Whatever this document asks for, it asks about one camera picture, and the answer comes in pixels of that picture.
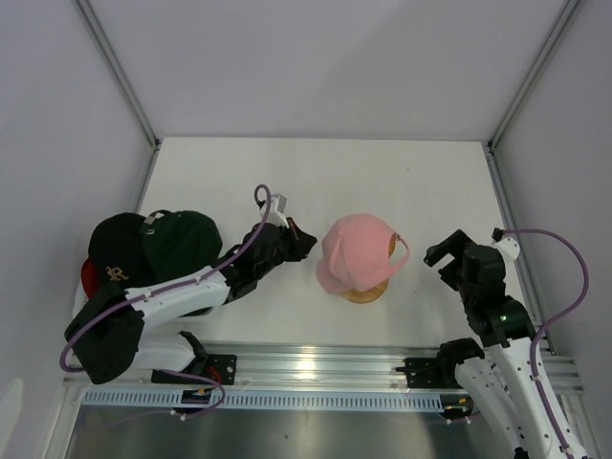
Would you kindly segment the dark green cap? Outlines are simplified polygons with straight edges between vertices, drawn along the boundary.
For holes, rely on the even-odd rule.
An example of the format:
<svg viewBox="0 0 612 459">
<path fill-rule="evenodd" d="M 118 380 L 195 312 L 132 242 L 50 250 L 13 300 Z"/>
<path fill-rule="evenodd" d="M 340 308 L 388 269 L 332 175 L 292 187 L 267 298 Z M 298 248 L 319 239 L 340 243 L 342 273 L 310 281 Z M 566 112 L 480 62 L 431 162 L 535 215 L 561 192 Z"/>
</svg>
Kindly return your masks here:
<svg viewBox="0 0 612 459">
<path fill-rule="evenodd" d="M 154 211 L 144 218 L 140 234 L 145 259 L 157 283 L 209 266 L 223 248 L 216 223 L 194 210 Z"/>
</svg>

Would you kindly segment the pink cap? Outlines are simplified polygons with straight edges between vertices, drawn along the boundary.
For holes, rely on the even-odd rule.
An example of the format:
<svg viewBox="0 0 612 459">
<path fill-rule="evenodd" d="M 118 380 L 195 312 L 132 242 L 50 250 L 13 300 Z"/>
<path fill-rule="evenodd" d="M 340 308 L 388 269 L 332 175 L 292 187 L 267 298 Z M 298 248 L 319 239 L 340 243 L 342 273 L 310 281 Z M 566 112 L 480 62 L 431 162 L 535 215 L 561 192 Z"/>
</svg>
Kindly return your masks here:
<svg viewBox="0 0 612 459">
<path fill-rule="evenodd" d="M 402 236 L 368 213 L 338 219 L 323 238 L 321 249 L 317 281 L 334 295 L 367 292 L 389 280 L 410 257 Z"/>
</svg>

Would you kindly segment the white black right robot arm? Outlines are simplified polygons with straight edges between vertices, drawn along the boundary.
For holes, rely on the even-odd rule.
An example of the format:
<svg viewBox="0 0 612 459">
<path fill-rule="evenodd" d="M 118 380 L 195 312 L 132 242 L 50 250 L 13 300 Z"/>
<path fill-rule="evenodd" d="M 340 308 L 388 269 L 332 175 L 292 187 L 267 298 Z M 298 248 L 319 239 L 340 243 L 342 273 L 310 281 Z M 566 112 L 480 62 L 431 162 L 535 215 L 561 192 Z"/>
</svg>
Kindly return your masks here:
<svg viewBox="0 0 612 459">
<path fill-rule="evenodd" d="M 440 346 L 436 375 L 463 388 L 490 428 L 516 458 L 585 458 L 542 361 L 535 328 L 525 306 L 506 292 L 506 264 L 520 253 L 509 233 L 495 229 L 493 242 L 480 245 L 458 229 L 426 250 L 429 267 L 445 256 L 441 280 L 461 298 L 472 339 Z"/>
</svg>

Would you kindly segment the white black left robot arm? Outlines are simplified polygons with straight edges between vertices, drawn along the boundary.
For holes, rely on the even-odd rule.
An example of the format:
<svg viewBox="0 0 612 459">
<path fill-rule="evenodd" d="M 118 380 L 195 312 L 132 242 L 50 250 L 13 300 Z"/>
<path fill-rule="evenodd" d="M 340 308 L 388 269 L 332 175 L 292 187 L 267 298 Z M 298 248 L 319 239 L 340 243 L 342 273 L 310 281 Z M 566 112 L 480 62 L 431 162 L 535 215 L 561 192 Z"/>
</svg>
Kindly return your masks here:
<svg viewBox="0 0 612 459">
<path fill-rule="evenodd" d="M 151 371 L 153 383 L 221 383 L 204 345 L 187 331 L 153 336 L 151 330 L 178 317 L 201 316 L 252 293 L 283 263 L 301 262 L 317 239 L 293 219 L 284 226 L 260 222 L 243 242 L 209 266 L 161 284 L 98 290 L 64 332 L 59 364 L 109 383 L 131 368 Z"/>
</svg>

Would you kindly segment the black cap gold logo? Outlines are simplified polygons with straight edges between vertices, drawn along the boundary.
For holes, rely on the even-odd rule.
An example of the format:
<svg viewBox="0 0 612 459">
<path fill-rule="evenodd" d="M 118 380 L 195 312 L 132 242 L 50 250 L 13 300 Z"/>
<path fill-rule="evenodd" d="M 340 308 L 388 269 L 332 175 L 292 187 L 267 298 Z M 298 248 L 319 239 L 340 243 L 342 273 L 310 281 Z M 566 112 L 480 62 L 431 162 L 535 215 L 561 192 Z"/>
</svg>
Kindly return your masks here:
<svg viewBox="0 0 612 459">
<path fill-rule="evenodd" d="M 123 289 L 154 284 L 155 274 L 143 250 L 140 230 L 144 217 L 120 213 L 100 222 L 88 247 L 100 285 L 117 283 Z"/>
</svg>

